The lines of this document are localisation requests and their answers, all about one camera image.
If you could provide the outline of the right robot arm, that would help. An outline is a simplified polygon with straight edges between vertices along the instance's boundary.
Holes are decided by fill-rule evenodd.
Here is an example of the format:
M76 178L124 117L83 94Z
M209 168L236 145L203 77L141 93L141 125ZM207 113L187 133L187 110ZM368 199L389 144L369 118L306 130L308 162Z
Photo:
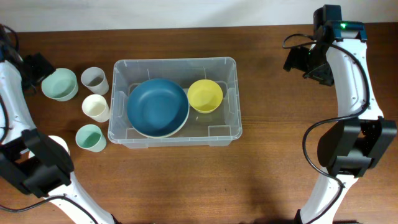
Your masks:
M311 196L297 210L294 223L332 223L347 191L374 168L397 135L373 93L366 61L367 34L362 22L345 21L339 5L326 4L313 13L310 41L290 46L284 70L335 86L338 116L311 125L333 126L320 138L314 169L320 174Z

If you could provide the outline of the yellow bowl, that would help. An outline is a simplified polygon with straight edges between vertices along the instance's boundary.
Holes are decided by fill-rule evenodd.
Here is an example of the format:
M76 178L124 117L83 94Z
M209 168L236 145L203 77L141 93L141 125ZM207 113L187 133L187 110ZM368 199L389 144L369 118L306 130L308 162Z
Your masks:
M209 79L194 82L187 91L190 106L199 113L207 114L217 109L223 101L219 84Z

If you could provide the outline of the beige plate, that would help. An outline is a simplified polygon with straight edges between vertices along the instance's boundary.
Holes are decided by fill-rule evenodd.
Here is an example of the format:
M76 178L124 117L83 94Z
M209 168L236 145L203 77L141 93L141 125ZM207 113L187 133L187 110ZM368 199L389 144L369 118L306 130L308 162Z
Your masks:
M177 134L186 124L189 112L189 108L167 109L166 113L145 108L136 116L129 117L129 120L139 134L152 139L161 139Z

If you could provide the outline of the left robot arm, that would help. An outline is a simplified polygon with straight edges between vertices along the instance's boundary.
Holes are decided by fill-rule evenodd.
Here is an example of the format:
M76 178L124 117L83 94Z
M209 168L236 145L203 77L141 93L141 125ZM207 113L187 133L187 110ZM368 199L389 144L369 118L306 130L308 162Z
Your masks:
M66 142L39 131L30 115L24 92L54 80L62 101L78 91L75 74L54 68L41 54L21 57L15 31L1 25L1 177L25 195L41 201L28 207L1 210L19 213L52 203L74 223L117 223L77 181Z

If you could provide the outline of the blue plate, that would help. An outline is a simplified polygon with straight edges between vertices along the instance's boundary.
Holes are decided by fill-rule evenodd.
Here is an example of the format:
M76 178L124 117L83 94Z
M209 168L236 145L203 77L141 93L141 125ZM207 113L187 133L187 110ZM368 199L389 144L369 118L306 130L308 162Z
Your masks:
M145 108L166 113L167 109L190 109L190 105L180 85L171 80L158 78L145 81L133 89L127 102L128 119Z

